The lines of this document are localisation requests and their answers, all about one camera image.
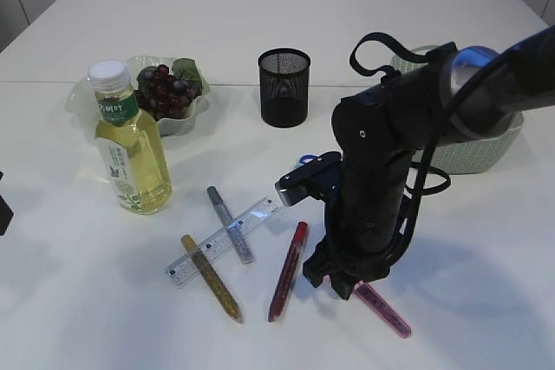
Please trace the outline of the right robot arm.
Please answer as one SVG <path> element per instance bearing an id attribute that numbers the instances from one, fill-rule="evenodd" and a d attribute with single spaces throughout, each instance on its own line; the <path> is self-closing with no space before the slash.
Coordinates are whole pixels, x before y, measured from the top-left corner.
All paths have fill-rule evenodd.
<path id="1" fill-rule="evenodd" d="M 515 114 L 554 103 L 554 31 L 502 53 L 448 43 L 421 66 L 342 98 L 332 114 L 339 182 L 324 196 L 325 235 L 304 263 L 348 299 L 386 277 L 410 245 L 431 159 L 440 146 L 489 139 Z"/>

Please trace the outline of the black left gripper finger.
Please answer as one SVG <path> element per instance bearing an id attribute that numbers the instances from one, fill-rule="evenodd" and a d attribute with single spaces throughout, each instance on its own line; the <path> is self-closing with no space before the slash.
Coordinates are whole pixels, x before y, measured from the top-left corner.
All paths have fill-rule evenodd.
<path id="1" fill-rule="evenodd" d="M 13 210 L 6 203 L 4 198 L 0 196 L 0 236 L 4 236 L 10 226 L 13 218 Z"/>

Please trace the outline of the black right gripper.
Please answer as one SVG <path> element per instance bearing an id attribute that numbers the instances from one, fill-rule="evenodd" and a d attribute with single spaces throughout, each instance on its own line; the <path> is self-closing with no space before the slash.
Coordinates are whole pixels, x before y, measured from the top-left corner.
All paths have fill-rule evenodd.
<path id="1" fill-rule="evenodd" d="M 303 265 L 303 275 L 313 287 L 328 277 L 347 300 L 357 283 L 388 276 L 414 154 L 374 152 L 357 158 L 343 153 L 337 198 L 324 211 L 325 237 Z"/>

